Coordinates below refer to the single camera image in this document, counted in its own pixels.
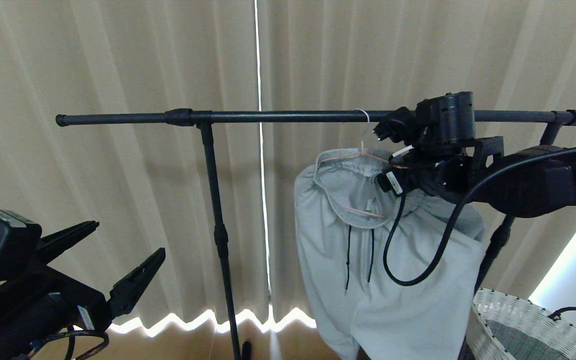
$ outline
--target bright light strip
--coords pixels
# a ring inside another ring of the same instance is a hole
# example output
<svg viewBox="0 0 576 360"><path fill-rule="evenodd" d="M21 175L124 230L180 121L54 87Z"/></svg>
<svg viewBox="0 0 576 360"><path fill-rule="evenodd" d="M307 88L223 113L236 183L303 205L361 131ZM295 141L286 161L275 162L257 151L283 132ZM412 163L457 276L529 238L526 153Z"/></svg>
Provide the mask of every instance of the bright light strip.
<svg viewBox="0 0 576 360"><path fill-rule="evenodd" d="M553 287L557 286L558 280L563 274L566 274L570 267L574 266L576 262L576 231L572 239L568 242L564 250L558 256L555 263L549 269L548 273L541 280L537 289L528 297L533 303L542 306L542 301L545 300L544 296L547 296L551 292Z"/></svg>
<svg viewBox="0 0 576 360"><path fill-rule="evenodd" d="M259 319L254 315L254 313L249 310L245 309L242 312L238 313L235 316L237 325L241 324L244 321L251 321L262 333L267 331L272 331L274 333L278 333L283 330L288 324L294 321L300 321L303 325L306 325L308 328L315 329L317 325L315 324L315 320L306 315L301 309L295 307L292 309L286 316L283 317L279 322L275 322L273 317L273 306L268 306L268 321L265 323L261 323ZM153 325L151 328L145 328L144 324L142 324L142 320L139 317L135 317L134 319L130 319L126 321L122 325L110 324L110 330L114 331L115 333L119 334L126 334L130 333L135 329L142 329L148 337L154 338L157 336L158 333L162 332L162 330L166 329L166 327L174 323L179 328L185 331L191 331L205 322L211 321L215 326L215 331L220 334L228 333L231 330L231 326L229 321L224 323L217 323L217 319L215 318L215 313L212 310L206 310L203 314L197 316L194 320L190 322L183 322L182 319L179 318L176 314L170 312L166 315L163 319Z"/></svg>

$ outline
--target horizontal bar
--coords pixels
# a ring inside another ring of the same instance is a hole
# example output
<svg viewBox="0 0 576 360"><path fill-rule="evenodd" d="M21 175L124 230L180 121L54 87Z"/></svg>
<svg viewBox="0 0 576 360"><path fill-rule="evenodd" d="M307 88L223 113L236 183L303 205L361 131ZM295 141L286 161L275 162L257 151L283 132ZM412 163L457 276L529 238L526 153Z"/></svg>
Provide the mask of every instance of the horizontal bar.
<svg viewBox="0 0 576 360"><path fill-rule="evenodd" d="M371 123L378 123L391 111L366 111ZM100 124L170 124L194 126L199 123L365 123L366 114L349 111L193 111L175 109L139 114L58 114L59 126ZM576 126L576 110L567 111L492 111L475 110L479 123L556 123Z"/></svg>

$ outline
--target light under curtain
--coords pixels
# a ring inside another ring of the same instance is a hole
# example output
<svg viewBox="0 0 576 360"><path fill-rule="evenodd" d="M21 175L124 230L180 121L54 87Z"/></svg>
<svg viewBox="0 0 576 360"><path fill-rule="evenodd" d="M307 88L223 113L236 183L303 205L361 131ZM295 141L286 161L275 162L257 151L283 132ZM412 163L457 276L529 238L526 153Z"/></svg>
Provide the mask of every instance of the light under curtain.
<svg viewBox="0 0 576 360"><path fill-rule="evenodd" d="M258 93L256 18L261 92ZM206 309L226 321L199 132L169 125L62 130L55 114L388 110L473 91L480 110L576 109L576 1L0 2L0 208L44 233L99 230L51 265L108 294L158 247L167 260L132 314L150 328ZM214 126L237 313L309 313L293 188L333 148L397 150L365 124ZM482 124L506 153L543 125ZM576 145L576 128L555 142ZM502 216L480 206L490 229ZM518 219L484 286L528 298L576 231L576 208ZM272 296L268 289L268 277Z"/></svg>

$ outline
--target clothing tag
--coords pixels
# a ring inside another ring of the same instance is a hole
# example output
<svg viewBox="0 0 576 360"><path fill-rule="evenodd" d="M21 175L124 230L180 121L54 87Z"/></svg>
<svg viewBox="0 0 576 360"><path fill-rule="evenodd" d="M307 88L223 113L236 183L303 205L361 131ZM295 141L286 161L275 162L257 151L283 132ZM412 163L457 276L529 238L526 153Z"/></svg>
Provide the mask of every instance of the clothing tag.
<svg viewBox="0 0 576 360"><path fill-rule="evenodd" d="M400 185L400 182L397 181L397 177L395 177L395 174L392 171L388 171L386 173L386 178L388 178L388 180L390 181L390 184L392 185L395 194L401 195L404 192L404 189L402 189L402 185Z"/></svg>

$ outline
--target basket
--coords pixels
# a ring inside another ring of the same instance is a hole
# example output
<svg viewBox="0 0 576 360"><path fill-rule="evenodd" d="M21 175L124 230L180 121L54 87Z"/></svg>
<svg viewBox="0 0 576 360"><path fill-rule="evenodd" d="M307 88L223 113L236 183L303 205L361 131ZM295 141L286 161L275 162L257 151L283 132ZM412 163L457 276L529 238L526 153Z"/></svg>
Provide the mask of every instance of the basket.
<svg viewBox="0 0 576 360"><path fill-rule="evenodd" d="M576 360L576 326L516 296L479 289L466 342L476 360Z"/></svg>

